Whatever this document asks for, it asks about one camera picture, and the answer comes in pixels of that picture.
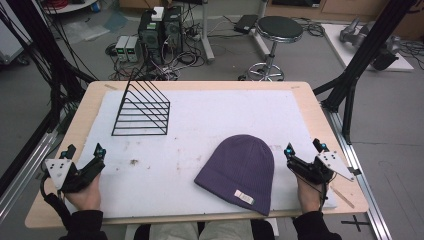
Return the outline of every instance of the black wire frame object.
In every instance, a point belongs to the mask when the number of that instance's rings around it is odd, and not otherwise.
[[[166,135],[171,102],[151,81],[128,80],[112,136]]]

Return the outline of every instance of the black metal pole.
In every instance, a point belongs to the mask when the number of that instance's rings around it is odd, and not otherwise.
[[[350,144],[350,127],[356,84],[370,62],[406,15],[415,0],[391,0],[377,19],[370,33],[353,56],[345,71],[333,81],[314,89],[315,95],[331,88],[332,92],[322,102],[322,107],[337,112],[346,98],[342,134]]]

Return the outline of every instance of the stool base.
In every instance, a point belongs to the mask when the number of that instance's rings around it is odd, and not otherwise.
[[[284,81],[284,73],[278,66],[272,64],[269,67],[267,63],[256,63],[247,70],[247,77],[252,81],[270,81],[277,78],[278,81]]]

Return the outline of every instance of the person's hand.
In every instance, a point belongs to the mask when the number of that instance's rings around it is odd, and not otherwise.
[[[321,204],[322,184],[315,185],[307,182],[296,174],[297,178],[297,197],[299,199],[302,213],[318,211]]]
[[[77,193],[67,193],[65,197],[78,211],[100,210],[99,180],[100,173],[86,188]]]

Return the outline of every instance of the wooden table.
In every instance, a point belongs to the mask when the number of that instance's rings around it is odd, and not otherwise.
[[[77,151],[75,160],[79,159],[84,143],[91,125],[93,124],[103,96],[107,91],[124,90],[126,82],[93,82],[78,108],[78,111],[66,133],[65,138],[59,148],[59,153],[67,149],[70,144],[75,145]],[[179,82],[154,82],[160,90],[289,90],[292,91],[301,114],[307,125],[310,135],[318,138],[331,146],[331,150],[342,153],[342,150],[332,132],[332,129],[321,110],[321,107],[312,92],[311,87],[306,82],[238,82],[238,81],[179,81]],[[368,203],[356,180],[348,180],[337,177],[331,182],[337,208],[324,210],[325,214],[342,213],[362,213],[368,210]],[[55,192],[51,181],[46,182],[46,193]],[[298,216],[298,211],[271,211],[269,217]],[[141,217],[141,218],[119,218],[105,219],[104,224],[135,224],[135,223],[156,223],[174,221],[197,221],[197,220],[219,220],[219,219],[240,219],[240,218],[262,218],[263,216],[255,212],[239,214],[214,214],[214,215],[190,215],[172,217]],[[47,203],[44,202],[39,193],[25,220],[28,228],[50,228],[62,227],[62,222],[57,213]]]

